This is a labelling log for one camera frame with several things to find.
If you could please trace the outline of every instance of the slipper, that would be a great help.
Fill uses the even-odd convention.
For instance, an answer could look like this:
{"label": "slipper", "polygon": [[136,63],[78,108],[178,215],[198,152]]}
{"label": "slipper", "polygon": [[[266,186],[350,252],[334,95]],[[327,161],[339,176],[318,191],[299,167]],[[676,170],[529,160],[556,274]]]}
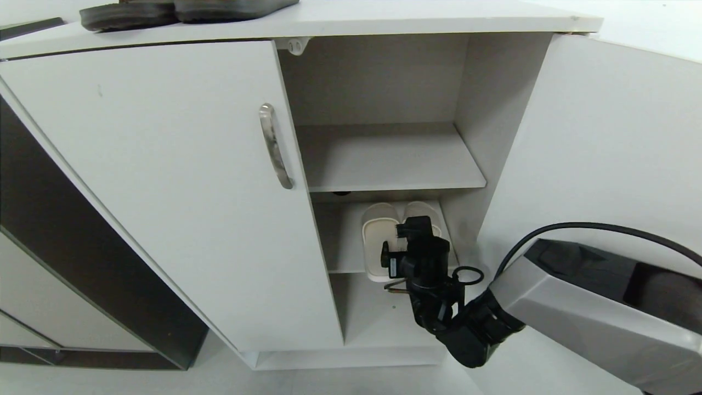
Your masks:
{"label": "slipper", "polygon": [[397,251],[397,211],[389,203],[376,203],[368,207],[361,221],[366,275],[371,281],[386,283],[390,277],[388,269],[380,265],[380,253],[386,241],[390,245],[390,251]]}
{"label": "slipper", "polygon": [[80,10],[81,25],[92,32],[145,29],[178,23],[173,0],[120,0]]}
{"label": "slipper", "polygon": [[300,0],[175,0],[175,16],[183,23],[217,23],[264,17]]}
{"label": "slipper", "polygon": [[411,216],[428,216],[432,220],[432,233],[434,233],[434,236],[437,236],[438,238],[441,237],[441,228],[439,227],[441,224],[441,218],[439,217],[439,213],[437,213],[436,210],[434,210],[434,208],[429,204],[424,202],[408,203],[404,208],[404,218],[402,219],[402,223],[404,224],[407,222],[407,219]]}

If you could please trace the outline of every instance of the hinge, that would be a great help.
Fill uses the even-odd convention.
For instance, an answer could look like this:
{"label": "hinge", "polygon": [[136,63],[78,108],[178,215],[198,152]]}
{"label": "hinge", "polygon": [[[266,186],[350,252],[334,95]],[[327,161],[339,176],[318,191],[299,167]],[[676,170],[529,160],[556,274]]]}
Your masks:
{"label": "hinge", "polygon": [[274,39],[274,41],[277,49],[287,49],[293,55],[300,56],[305,52],[307,43],[311,38],[312,37],[283,37],[281,39]]}

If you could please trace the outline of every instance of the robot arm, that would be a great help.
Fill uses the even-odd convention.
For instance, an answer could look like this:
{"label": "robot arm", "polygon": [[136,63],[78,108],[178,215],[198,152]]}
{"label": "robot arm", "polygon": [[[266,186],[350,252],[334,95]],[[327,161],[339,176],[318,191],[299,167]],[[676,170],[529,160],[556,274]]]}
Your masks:
{"label": "robot arm", "polygon": [[[448,242],[431,235],[427,217],[414,221],[398,229],[399,237],[408,236],[407,251],[384,250],[381,262],[391,277],[406,278],[417,324],[463,365],[484,365],[500,343],[528,325],[646,393],[702,392],[702,281],[578,243],[541,239],[503,272],[533,238],[527,236],[488,289],[463,306],[464,283],[457,272],[447,273]],[[648,233],[590,223],[560,227],[638,235],[702,266],[691,250]]]}

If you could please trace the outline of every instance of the black cable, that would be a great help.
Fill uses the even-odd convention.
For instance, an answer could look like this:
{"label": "black cable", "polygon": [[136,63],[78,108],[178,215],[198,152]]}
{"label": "black cable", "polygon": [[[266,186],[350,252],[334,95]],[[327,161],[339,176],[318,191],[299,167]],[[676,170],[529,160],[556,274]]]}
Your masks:
{"label": "black cable", "polygon": [[633,228],[627,228],[626,226],[619,226],[619,225],[611,225],[611,224],[601,224],[598,222],[561,222],[559,224],[551,224],[544,226],[542,228],[536,229],[535,231],[531,232],[530,234],[524,236],[517,244],[515,244],[514,247],[507,253],[505,258],[502,260],[500,263],[500,266],[497,268],[497,272],[495,272],[495,279],[499,277],[502,272],[505,271],[507,268],[507,265],[510,263],[510,260],[512,260],[512,257],[519,251],[520,248],[522,248],[527,242],[529,242],[531,239],[533,239],[535,236],[540,235],[542,233],[548,232],[548,231],[554,231],[556,229],[566,229],[566,228],[580,228],[580,229],[597,229],[599,231],[610,231],[610,232],[617,232],[617,233],[623,233],[625,235],[631,235],[635,236],[637,238],[645,239],[648,241],[655,242],[656,244],[662,245],[664,247],[668,247],[671,250],[678,252],[687,258],[690,258],[693,262],[697,263],[700,267],[702,267],[702,257],[697,254],[695,251],[692,251],[691,249],[680,245],[672,240],[663,238],[658,235],[654,235],[653,233],[648,233],[644,231],[639,231],[637,229]]}
{"label": "black cable", "polygon": [[[459,274],[461,271],[464,271],[464,270],[472,271],[472,272],[474,272],[474,273],[478,273],[478,278],[477,278],[476,280],[473,280],[473,281],[460,281],[460,280],[458,279],[458,274]],[[478,268],[474,268],[474,267],[472,267],[472,266],[459,266],[459,267],[457,267],[457,268],[455,268],[455,269],[453,270],[453,273],[451,274],[451,277],[452,277],[458,284],[461,284],[461,285],[463,285],[463,286],[465,287],[466,285],[476,285],[476,284],[480,283],[481,281],[483,281],[483,279],[485,278],[485,273],[483,273],[482,270],[480,270],[480,269],[478,269]]]}

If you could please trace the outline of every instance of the gray robot arm casing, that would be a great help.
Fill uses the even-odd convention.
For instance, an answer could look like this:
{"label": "gray robot arm casing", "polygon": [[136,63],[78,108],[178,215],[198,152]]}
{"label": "gray robot arm casing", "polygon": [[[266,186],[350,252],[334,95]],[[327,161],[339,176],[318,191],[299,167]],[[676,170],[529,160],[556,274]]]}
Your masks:
{"label": "gray robot arm casing", "polygon": [[507,313],[642,391],[702,391],[700,280],[538,240],[489,289]]}

